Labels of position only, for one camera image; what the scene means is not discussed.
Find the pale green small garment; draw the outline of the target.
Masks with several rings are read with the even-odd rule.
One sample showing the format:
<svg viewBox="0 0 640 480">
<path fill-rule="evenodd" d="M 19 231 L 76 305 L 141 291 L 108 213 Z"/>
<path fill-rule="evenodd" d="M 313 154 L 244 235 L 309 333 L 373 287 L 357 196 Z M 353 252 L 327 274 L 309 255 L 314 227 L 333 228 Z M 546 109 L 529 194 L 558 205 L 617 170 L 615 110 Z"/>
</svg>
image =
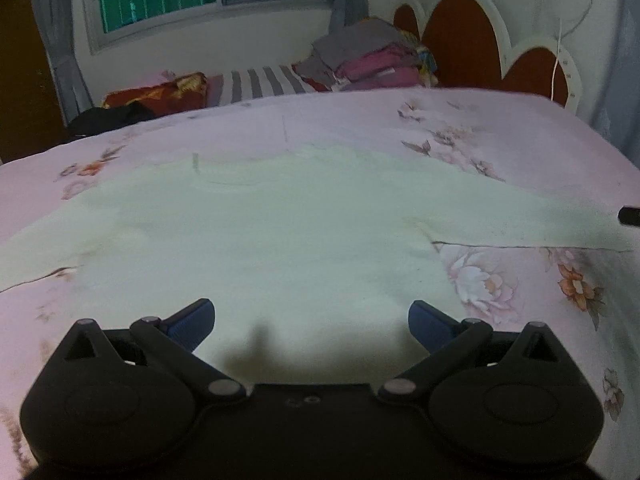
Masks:
<svg viewBox="0 0 640 480">
<path fill-rule="evenodd" d="M 68 310 L 102 326 L 212 300 L 201 357 L 246 382 L 380 382 L 423 356 L 423 299 L 465 300 L 446 245 L 626 252 L 612 214 L 438 160 L 341 146 L 139 168 L 74 197 L 1 247 L 1 284 L 61 268 Z"/>
</svg>

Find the magenta folded clothes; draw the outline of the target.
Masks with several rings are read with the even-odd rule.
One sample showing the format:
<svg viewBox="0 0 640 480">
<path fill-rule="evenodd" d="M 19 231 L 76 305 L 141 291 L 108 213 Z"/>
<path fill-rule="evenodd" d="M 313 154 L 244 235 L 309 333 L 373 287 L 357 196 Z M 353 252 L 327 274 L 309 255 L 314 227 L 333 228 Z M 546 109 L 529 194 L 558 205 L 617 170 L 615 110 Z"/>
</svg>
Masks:
<svg viewBox="0 0 640 480">
<path fill-rule="evenodd" d="M 343 63 L 334 73 L 343 91 L 425 87 L 416 49 L 390 44 Z"/>
</svg>

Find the pink floral bed sheet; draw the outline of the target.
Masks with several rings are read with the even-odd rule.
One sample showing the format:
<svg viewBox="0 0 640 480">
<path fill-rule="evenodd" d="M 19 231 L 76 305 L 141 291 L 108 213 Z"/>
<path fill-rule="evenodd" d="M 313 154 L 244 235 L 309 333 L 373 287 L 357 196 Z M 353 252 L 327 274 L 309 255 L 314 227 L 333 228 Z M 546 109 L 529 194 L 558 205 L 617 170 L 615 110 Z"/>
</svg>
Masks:
<svg viewBox="0 0 640 480">
<path fill-rule="evenodd" d="M 280 96 L 142 122 L 1 169 L 1 247 L 82 192 L 146 166 L 275 158 L 334 148 L 427 157 L 474 176 L 612 214 L 639 201 L 638 169 L 580 119 L 526 94 L 378 90 Z M 639 474 L 639 233 L 626 252 L 446 245 L 463 318 L 498 330 L 548 324 L 605 414 L 590 456 L 609 479 Z M 70 269 L 1 284 L 1 474 L 34 466 L 18 426 L 28 388 L 80 316 Z"/>
</svg>

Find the black cloth bundle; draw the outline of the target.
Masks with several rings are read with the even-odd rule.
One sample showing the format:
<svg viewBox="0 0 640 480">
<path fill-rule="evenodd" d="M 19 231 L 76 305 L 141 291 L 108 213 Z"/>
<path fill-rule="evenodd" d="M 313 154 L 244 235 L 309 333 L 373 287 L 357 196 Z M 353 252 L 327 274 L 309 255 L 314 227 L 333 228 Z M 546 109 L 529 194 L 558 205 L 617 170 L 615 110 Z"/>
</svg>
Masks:
<svg viewBox="0 0 640 480">
<path fill-rule="evenodd" d="M 73 138 L 97 136 L 109 132 L 153 120 L 156 115 L 152 110 L 138 101 L 113 108 L 95 107 L 86 110 L 74 118 L 67 126 Z"/>
</svg>

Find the colourful patterned cloth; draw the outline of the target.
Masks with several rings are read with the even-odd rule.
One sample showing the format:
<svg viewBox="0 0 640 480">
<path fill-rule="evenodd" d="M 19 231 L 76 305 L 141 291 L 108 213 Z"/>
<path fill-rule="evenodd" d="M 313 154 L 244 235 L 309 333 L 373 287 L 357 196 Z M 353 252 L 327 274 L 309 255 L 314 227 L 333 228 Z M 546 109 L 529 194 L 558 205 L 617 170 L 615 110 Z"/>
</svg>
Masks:
<svg viewBox="0 0 640 480">
<path fill-rule="evenodd" d="M 438 79 L 435 74 L 437 63 L 431 51 L 427 47 L 419 46 L 416 48 L 416 57 L 420 63 L 419 75 L 425 87 L 434 88 L 438 86 Z"/>
</svg>

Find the red white heart headboard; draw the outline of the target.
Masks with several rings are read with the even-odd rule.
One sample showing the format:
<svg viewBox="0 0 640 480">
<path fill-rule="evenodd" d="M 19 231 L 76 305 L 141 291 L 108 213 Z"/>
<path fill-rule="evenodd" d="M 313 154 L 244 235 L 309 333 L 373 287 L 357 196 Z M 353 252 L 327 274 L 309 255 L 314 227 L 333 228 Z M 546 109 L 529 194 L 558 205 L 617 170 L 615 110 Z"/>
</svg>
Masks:
<svg viewBox="0 0 640 480">
<path fill-rule="evenodd" d="M 442 88 L 536 94 L 577 112 L 582 78 L 570 52 L 548 36 L 514 44 L 491 0 L 439 0 L 430 12 L 405 0 L 393 23 L 434 56 Z"/>
</svg>

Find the red floral pillow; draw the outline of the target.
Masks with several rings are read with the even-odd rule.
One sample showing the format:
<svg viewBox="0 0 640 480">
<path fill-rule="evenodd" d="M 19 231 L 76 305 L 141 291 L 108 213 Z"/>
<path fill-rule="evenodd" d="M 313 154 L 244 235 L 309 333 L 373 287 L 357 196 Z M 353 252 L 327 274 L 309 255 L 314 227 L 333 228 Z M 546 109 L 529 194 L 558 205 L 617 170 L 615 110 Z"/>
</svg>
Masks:
<svg viewBox="0 0 640 480">
<path fill-rule="evenodd" d="M 156 116 L 167 116 L 189 110 L 200 110 L 207 104 L 208 80 L 202 73 L 193 73 L 154 86 L 114 91 L 108 94 L 103 108 L 115 108 L 139 103 Z"/>
</svg>

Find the striped grey white blanket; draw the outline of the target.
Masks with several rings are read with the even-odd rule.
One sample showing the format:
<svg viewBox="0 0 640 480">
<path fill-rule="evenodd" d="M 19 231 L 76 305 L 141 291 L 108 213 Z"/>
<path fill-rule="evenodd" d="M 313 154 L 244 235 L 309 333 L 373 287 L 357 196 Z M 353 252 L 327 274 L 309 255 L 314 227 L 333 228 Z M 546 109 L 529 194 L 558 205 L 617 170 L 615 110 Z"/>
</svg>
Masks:
<svg viewBox="0 0 640 480">
<path fill-rule="evenodd" d="M 227 106 L 270 96 L 295 96 L 316 89 L 292 65 L 230 70 L 208 78 L 207 107 Z"/>
</svg>

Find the grey folded cloth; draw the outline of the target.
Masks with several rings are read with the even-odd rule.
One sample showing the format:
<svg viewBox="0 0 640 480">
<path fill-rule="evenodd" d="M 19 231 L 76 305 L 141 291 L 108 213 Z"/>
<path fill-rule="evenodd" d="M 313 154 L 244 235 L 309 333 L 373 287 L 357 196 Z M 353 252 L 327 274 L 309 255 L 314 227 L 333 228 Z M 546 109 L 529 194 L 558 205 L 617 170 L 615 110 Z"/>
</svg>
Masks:
<svg viewBox="0 0 640 480">
<path fill-rule="evenodd" d="M 379 18 L 367 18 L 355 25 L 332 32 L 312 44 L 308 58 L 293 65 L 303 79 L 332 89 L 339 86 L 334 73 L 345 62 L 381 50 L 390 44 L 415 49 L 408 38 L 395 26 Z"/>
</svg>

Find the grey curtain left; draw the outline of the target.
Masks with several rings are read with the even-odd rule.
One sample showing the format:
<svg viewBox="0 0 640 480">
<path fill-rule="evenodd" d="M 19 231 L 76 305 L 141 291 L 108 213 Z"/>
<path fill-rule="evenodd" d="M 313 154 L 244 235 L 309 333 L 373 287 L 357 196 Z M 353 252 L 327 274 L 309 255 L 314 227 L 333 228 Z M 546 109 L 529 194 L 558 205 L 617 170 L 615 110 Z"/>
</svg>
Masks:
<svg viewBox="0 0 640 480">
<path fill-rule="evenodd" d="M 93 107 L 75 55 L 72 0 L 32 0 L 32 12 L 50 67 L 63 122 Z"/>
</svg>

